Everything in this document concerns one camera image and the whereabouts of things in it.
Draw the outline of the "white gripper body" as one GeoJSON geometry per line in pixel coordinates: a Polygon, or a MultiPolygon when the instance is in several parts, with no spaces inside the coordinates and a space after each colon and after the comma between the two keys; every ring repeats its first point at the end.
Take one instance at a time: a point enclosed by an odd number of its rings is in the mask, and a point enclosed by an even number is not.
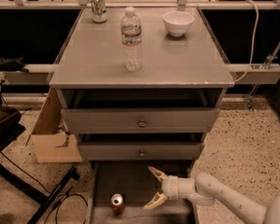
{"type": "Polygon", "coordinates": [[[161,190],[169,200],[188,200],[195,192],[195,181],[192,178],[169,175],[161,182],[161,190]]]}

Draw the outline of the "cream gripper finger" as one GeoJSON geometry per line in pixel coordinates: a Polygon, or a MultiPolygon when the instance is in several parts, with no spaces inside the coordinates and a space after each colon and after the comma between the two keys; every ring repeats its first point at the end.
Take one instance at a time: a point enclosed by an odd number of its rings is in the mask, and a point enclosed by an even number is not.
{"type": "Polygon", "coordinates": [[[162,182],[167,178],[167,175],[161,170],[156,169],[153,166],[148,166],[148,170],[157,178],[159,182],[162,182]]]}
{"type": "Polygon", "coordinates": [[[167,201],[167,197],[163,193],[156,193],[150,202],[148,202],[144,208],[146,210],[152,210],[158,206],[161,206],[164,202],[167,201]]]}

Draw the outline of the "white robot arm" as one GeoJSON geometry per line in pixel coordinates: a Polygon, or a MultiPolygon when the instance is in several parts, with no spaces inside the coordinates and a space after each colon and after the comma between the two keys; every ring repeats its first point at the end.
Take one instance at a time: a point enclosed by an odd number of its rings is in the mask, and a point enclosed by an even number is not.
{"type": "Polygon", "coordinates": [[[149,166],[148,170],[161,183],[162,193],[157,192],[144,208],[152,210],[167,200],[185,199],[193,204],[211,206],[221,202],[244,224],[280,224],[280,196],[265,207],[243,194],[224,185],[208,173],[199,173],[195,178],[167,175],[149,166]]]}

